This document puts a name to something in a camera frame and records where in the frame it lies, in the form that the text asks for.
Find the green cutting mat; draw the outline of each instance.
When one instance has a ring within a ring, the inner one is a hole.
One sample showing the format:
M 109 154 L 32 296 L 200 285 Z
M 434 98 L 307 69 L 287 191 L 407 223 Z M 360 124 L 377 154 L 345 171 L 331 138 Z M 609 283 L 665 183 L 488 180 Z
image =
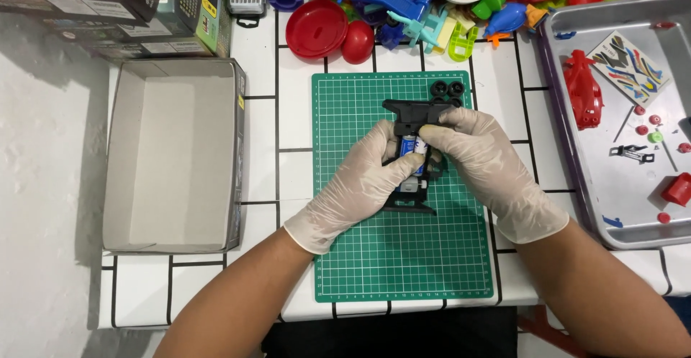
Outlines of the green cutting mat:
M 461 80 L 472 108 L 465 71 L 314 74 L 315 195 L 378 120 L 394 120 L 384 99 L 428 100 L 436 80 Z M 428 189 L 436 216 L 380 211 L 315 257 L 318 302 L 493 296 L 484 208 L 449 167 Z

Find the red bowl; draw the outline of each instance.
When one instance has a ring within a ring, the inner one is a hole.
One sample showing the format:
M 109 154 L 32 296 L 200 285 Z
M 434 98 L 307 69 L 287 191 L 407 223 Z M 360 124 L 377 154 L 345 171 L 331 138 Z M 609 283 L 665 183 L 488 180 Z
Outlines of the red bowl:
M 347 33 L 343 9 L 331 0 L 311 0 L 291 14 L 285 41 L 297 56 L 320 59 L 341 47 Z

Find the forearm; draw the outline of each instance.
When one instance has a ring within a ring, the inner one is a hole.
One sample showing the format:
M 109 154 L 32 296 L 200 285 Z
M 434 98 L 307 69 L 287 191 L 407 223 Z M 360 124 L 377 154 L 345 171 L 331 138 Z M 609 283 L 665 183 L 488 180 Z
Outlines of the forearm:
M 669 305 L 573 220 L 515 247 L 540 297 L 585 350 L 611 357 L 691 354 L 691 337 Z
M 312 257 L 281 227 L 195 295 L 154 358 L 245 358 L 271 328 Z

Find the white latex glove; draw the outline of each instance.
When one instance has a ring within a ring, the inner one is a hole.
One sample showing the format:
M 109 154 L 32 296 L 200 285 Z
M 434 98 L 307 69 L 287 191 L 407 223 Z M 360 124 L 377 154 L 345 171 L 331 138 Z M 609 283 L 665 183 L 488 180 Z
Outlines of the white latex glove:
M 425 160 L 409 153 L 383 167 L 396 155 L 396 145 L 393 123 L 386 119 L 356 142 L 324 189 L 283 225 L 295 242 L 311 253 L 326 254 L 340 233 L 379 211 Z
M 439 116 L 420 137 L 447 153 L 466 185 L 499 218 L 497 229 L 514 243 L 543 239 L 563 229 L 569 214 L 535 183 L 493 116 L 467 108 Z

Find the white tiled table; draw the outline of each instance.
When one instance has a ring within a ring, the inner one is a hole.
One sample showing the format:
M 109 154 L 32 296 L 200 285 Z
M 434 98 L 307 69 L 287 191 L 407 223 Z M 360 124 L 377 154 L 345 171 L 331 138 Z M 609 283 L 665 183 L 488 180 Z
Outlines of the white tiled table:
M 269 11 L 259 27 L 236 26 L 232 55 L 248 77 L 241 244 L 208 256 L 104 255 L 99 327 L 165 327 L 216 274 L 280 227 L 312 197 L 310 78 L 322 72 L 469 71 L 478 110 L 494 115 L 540 186 L 575 216 L 574 191 L 548 100 L 534 41 L 524 34 L 499 48 L 478 43 L 470 60 L 422 54 L 419 46 L 375 47 L 350 65 L 340 54 L 305 62 L 285 45 L 288 13 Z M 310 266 L 280 321 L 390 314 L 470 305 L 535 305 L 539 298 L 513 245 L 490 235 L 495 295 L 490 299 L 317 303 Z M 613 251 L 660 294 L 691 294 L 691 244 L 661 250 Z

